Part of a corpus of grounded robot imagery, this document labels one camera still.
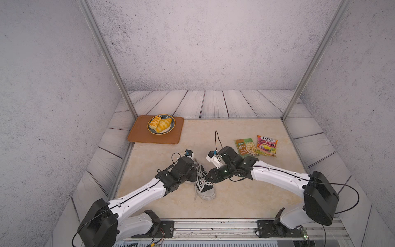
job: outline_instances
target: sneaker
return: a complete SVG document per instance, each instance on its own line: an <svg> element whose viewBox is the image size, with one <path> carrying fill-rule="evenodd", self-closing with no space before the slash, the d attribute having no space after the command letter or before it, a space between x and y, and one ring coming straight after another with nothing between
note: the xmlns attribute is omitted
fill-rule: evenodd
<svg viewBox="0 0 395 247"><path fill-rule="evenodd" d="M194 164L196 165L197 178L195 182L195 190L200 198L206 201L211 201L215 198L215 188L212 182L207 182L207 172L199 161L194 159Z"/></svg>

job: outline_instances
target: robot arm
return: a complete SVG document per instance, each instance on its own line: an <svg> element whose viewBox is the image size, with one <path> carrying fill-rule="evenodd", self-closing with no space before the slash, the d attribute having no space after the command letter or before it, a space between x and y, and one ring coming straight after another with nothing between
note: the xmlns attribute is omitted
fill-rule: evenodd
<svg viewBox="0 0 395 247"><path fill-rule="evenodd" d="M160 219L152 210L129 217L148 203L160 199L178 189L185 181L196 180L196 168L191 156L178 159L137 190L121 198L94 202L78 227L78 233L86 247L110 247L124 238L148 234L154 236Z"/></svg>
<svg viewBox="0 0 395 247"><path fill-rule="evenodd" d="M278 212L276 219L279 225L294 229L308 222L318 222L326 226L332 224L339 196L322 173L292 172L250 156L242 159L229 146L221 149L218 154L223 162L219 161L215 151L211 151L206 157L216 166L209 171L208 181L219 183L235 175L271 183L304 199L303 203L282 208Z"/></svg>

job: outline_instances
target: wall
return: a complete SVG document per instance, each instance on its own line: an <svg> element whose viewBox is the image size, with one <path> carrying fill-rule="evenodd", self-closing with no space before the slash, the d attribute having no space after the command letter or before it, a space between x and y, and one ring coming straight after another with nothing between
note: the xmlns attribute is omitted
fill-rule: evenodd
<svg viewBox="0 0 395 247"><path fill-rule="evenodd" d="M89 0L128 90L293 89L339 0Z"/></svg>
<svg viewBox="0 0 395 247"><path fill-rule="evenodd" d="M395 232L395 2L354 0L301 99Z"/></svg>
<svg viewBox="0 0 395 247"><path fill-rule="evenodd" d="M75 0L1 1L0 44L0 245L44 246L121 96Z"/></svg>

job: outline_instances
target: pastry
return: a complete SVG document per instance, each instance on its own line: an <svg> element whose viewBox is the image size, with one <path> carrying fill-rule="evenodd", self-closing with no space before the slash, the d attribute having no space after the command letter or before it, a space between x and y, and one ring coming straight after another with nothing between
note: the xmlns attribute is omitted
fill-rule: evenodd
<svg viewBox="0 0 395 247"><path fill-rule="evenodd" d="M162 119L159 121L158 127L156 128L156 132L160 133L167 129L171 124L171 118Z"/></svg>
<svg viewBox="0 0 395 247"><path fill-rule="evenodd" d="M149 123L149 127L151 128L151 129L156 129L157 127L158 127L158 124L159 124L159 121L161 120L162 118L160 117L160 116L156 116L156 117L154 117L154 119Z"/></svg>

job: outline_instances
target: brown tray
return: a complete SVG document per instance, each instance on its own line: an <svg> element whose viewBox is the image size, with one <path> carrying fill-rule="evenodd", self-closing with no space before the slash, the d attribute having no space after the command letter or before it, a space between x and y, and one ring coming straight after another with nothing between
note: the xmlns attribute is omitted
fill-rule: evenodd
<svg viewBox="0 0 395 247"><path fill-rule="evenodd" d="M128 135L128 141L173 145L180 142L182 126L184 125L184 119L182 117L174 117L174 129L163 135L154 135L149 132L147 125L152 117L146 115L139 116Z"/></svg>

